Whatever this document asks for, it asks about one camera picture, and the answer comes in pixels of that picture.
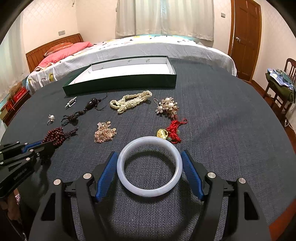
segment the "white curtain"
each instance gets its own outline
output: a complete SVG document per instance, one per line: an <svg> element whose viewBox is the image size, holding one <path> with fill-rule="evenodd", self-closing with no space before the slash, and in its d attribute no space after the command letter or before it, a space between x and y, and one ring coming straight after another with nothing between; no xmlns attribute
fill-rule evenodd
<svg viewBox="0 0 296 241"><path fill-rule="evenodd" d="M161 33L161 0L118 0L116 38Z"/></svg>
<svg viewBox="0 0 296 241"><path fill-rule="evenodd" d="M22 14L14 21L0 44L0 101L12 86L30 73L22 36Z"/></svg>
<svg viewBox="0 0 296 241"><path fill-rule="evenodd" d="M116 38L139 34L213 41L213 0L118 0Z"/></svg>

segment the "pink blanket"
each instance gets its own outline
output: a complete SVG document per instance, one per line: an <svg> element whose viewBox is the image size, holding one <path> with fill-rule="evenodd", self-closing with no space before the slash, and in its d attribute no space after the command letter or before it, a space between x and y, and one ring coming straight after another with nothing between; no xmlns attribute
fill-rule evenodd
<svg viewBox="0 0 296 241"><path fill-rule="evenodd" d="M80 43L75 43L73 44L71 47L66 48L66 49L62 49L60 51L57 51L53 54L48 55L47 57L45 57L40 64L34 69L34 71L40 71L41 69L44 69L48 66L51 66L53 64L55 64L56 62L72 55L75 54L87 47L91 47L93 46L92 43L90 42L80 42Z"/></svg>

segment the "brown plush toy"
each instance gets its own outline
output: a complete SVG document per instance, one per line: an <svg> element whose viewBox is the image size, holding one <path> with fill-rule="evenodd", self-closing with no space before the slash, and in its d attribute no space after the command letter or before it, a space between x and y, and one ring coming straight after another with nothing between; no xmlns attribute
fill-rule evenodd
<svg viewBox="0 0 296 241"><path fill-rule="evenodd" d="M9 90L9 97L7 100L11 100L17 92L19 92L22 88L22 82L18 82L15 86L11 87L11 89Z"/></svg>

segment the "silver hair clip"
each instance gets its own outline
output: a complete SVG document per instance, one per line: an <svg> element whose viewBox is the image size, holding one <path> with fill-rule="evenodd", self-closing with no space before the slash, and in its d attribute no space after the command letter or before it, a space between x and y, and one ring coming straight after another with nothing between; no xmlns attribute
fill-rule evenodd
<svg viewBox="0 0 296 241"><path fill-rule="evenodd" d="M51 122L51 121L54 122L54 120L55 120L54 115L49 115L48 118L49 118L49 120L46 123L47 125L49 122Z"/></svg>
<svg viewBox="0 0 296 241"><path fill-rule="evenodd" d="M70 99L70 101L66 104L65 108L71 107L72 105L74 105L76 103L76 97L74 97L73 99Z"/></svg>

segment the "headboard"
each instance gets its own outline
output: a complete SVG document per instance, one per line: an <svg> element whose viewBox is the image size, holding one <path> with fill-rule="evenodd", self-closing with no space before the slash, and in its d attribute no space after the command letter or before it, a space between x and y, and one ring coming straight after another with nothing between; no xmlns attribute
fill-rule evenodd
<svg viewBox="0 0 296 241"><path fill-rule="evenodd" d="M43 55L46 53L47 50L49 50L51 47L57 44L66 43L66 42L75 44L75 43L83 42L83 39L80 34L73 34L67 37L63 37L61 39L51 41L47 44L44 44L38 48L33 49L32 51L26 54L30 73L32 73L34 69L38 66L38 64L44 59Z"/></svg>

